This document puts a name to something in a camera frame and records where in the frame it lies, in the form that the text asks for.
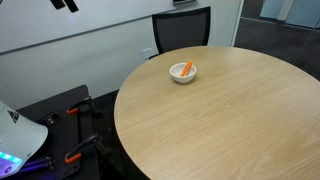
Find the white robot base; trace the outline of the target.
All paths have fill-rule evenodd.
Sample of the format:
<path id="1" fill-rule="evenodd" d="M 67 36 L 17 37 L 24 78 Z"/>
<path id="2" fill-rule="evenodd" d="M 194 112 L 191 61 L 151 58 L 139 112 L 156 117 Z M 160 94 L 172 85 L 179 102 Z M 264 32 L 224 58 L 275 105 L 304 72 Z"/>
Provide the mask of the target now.
<path id="1" fill-rule="evenodd" d="M 44 144 L 48 128 L 0 101 L 0 178 L 16 174 Z"/>

